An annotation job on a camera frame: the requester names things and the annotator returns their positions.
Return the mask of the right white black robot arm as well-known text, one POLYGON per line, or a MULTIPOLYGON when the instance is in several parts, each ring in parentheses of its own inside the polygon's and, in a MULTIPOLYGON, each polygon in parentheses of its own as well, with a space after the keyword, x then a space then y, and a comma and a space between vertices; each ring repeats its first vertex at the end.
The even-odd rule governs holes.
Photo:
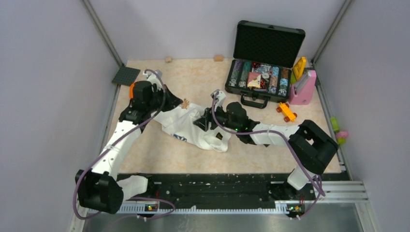
POLYGON ((321 190, 318 184, 319 177, 336 154, 338 145, 315 122, 306 119, 296 126, 268 125, 250 119, 239 102, 231 102, 223 107, 226 98, 223 91, 217 89, 211 97, 211 107, 206 108, 193 122, 195 126, 205 132, 221 129, 236 135, 244 144, 288 147, 297 162, 297 167, 290 173, 283 186, 285 196, 297 199, 307 183, 321 190))

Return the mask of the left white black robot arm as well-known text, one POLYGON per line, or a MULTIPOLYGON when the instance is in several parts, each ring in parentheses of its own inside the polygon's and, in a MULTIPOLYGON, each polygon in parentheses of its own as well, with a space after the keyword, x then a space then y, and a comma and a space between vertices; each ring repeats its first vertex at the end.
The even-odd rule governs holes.
POLYGON ((73 210, 79 219, 77 207, 115 214, 124 201, 139 195, 151 199, 155 187, 145 176, 132 174, 118 180, 119 169, 132 144, 145 130, 146 125, 160 112, 174 110, 182 100, 171 93, 163 83, 160 71, 146 69, 146 80, 132 87, 132 98, 120 114, 117 126, 100 155, 75 176, 73 210))

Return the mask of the white t-shirt garment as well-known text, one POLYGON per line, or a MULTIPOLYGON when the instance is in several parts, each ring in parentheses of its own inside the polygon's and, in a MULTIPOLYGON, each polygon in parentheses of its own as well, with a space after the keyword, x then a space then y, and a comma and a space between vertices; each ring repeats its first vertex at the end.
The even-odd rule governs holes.
POLYGON ((196 145, 204 150, 226 152, 231 138, 230 133, 219 127, 203 131, 193 124, 204 112, 204 107, 190 103, 186 109, 178 106, 171 111, 161 112, 154 120, 161 124, 163 132, 176 139, 196 145))

